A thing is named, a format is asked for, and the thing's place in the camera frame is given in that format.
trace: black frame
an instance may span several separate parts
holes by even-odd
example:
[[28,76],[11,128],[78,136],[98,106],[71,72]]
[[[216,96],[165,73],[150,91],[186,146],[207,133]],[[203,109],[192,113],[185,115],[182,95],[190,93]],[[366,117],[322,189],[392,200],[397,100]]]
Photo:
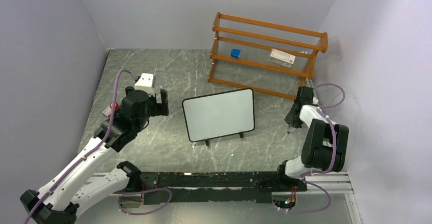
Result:
[[[254,117],[254,128],[252,128],[252,130],[249,131],[239,131],[237,133],[232,133],[232,134],[227,134],[227,135],[222,135],[222,136],[216,136],[216,137],[212,137],[212,138],[207,138],[207,139],[203,139],[203,140],[198,140],[198,141],[192,141],[191,137],[189,136],[189,128],[187,126],[187,120],[186,120],[186,114],[184,113],[184,106],[183,103],[186,100],[191,100],[191,99],[196,99],[196,98],[202,98],[202,97],[209,97],[209,96],[213,96],[213,95],[219,95],[219,94],[224,94],[224,93],[232,93],[232,92],[238,92],[238,91],[242,91],[242,90],[251,90],[252,91],[252,108],[253,108],[253,117]],[[184,116],[184,122],[186,124],[186,130],[187,130],[187,138],[189,138],[189,141],[192,143],[195,142],[200,142],[200,141],[208,141],[211,139],[215,139],[215,138],[219,138],[219,137],[224,137],[224,136],[231,136],[231,135],[236,135],[236,134],[240,134],[240,137],[243,138],[243,133],[245,132],[250,132],[255,130],[255,97],[254,97],[254,90],[251,88],[243,88],[243,89],[237,89],[237,90],[233,90],[233,91],[227,91],[227,92],[221,92],[221,93],[213,93],[213,94],[208,94],[208,95],[203,95],[203,96],[198,96],[198,97],[193,97],[193,98],[185,98],[183,99],[183,101],[181,102],[181,108],[183,109],[183,116]]]

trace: blue object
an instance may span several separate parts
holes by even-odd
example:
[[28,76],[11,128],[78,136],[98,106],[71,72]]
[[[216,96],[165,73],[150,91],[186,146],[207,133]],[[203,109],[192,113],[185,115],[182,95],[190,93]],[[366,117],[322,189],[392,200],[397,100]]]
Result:
[[240,53],[241,53],[240,49],[233,49],[231,50],[231,57],[240,59]]

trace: gray marble surface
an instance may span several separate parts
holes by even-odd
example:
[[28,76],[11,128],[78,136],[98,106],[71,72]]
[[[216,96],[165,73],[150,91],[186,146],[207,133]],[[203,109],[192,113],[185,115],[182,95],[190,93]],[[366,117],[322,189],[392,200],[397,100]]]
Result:
[[[117,71],[127,68],[134,73],[153,73],[157,90],[168,90],[170,115],[152,117],[146,130],[108,160],[99,172],[110,172],[119,162],[128,160],[141,171],[274,171],[286,159],[299,156],[307,128],[286,133],[285,115],[293,101],[254,93],[255,130],[211,141],[191,143],[187,137],[181,103],[183,99],[236,88],[208,83],[211,66],[209,50],[112,49],[96,91],[79,151],[106,118],[101,113],[111,102]],[[215,78],[295,94],[298,78],[274,71],[220,61]],[[117,102],[125,96],[124,88],[133,80],[124,73],[120,79]]]

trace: whiteboard frame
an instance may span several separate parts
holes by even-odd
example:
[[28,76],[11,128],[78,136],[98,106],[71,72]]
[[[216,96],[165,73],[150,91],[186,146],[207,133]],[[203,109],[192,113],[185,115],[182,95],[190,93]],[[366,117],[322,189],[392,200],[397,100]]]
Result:
[[[251,90],[252,91],[252,109],[253,109],[253,118],[254,118],[254,127],[252,128],[252,130],[249,130],[249,131],[239,131],[239,132],[232,133],[232,134],[226,134],[226,135],[221,135],[221,136],[216,136],[216,137],[201,139],[201,140],[197,140],[197,141],[192,141],[191,140],[191,136],[189,135],[189,127],[187,126],[186,113],[184,111],[184,105],[183,105],[186,100],[203,98],[203,97],[209,97],[209,96],[215,96],[215,95],[220,95],[220,94],[225,94],[225,93],[233,93],[233,92],[238,92],[238,91],[243,91],[243,90]],[[236,135],[236,134],[240,134],[242,136],[241,133],[250,132],[250,131],[255,130],[255,101],[254,101],[255,99],[254,99],[254,97],[255,96],[254,96],[254,90],[253,89],[251,89],[251,88],[243,88],[243,89],[237,89],[237,90],[233,90],[233,91],[227,91],[227,92],[221,92],[221,93],[213,93],[213,94],[208,94],[208,95],[203,95],[203,96],[197,96],[197,97],[183,99],[183,101],[181,102],[181,107],[183,109],[184,122],[186,123],[187,137],[189,138],[189,141],[192,142],[192,143],[195,143],[195,142],[208,141],[208,140],[211,140],[211,139],[215,139],[215,138],[219,138],[219,137],[224,137],[224,136],[231,136],[231,135]]]

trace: gray wall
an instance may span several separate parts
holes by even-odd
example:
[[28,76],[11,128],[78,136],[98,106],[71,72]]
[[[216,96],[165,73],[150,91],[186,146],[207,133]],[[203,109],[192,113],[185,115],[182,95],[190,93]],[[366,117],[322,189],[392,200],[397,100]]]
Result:
[[0,223],[21,223],[76,153],[106,49],[80,0],[0,3]]
[[205,48],[217,12],[318,30],[334,0],[83,0],[107,47]]
[[[346,168],[365,224],[432,223],[432,0],[336,0],[315,84],[347,100],[328,109],[350,127]],[[335,90],[318,91],[323,104]]]

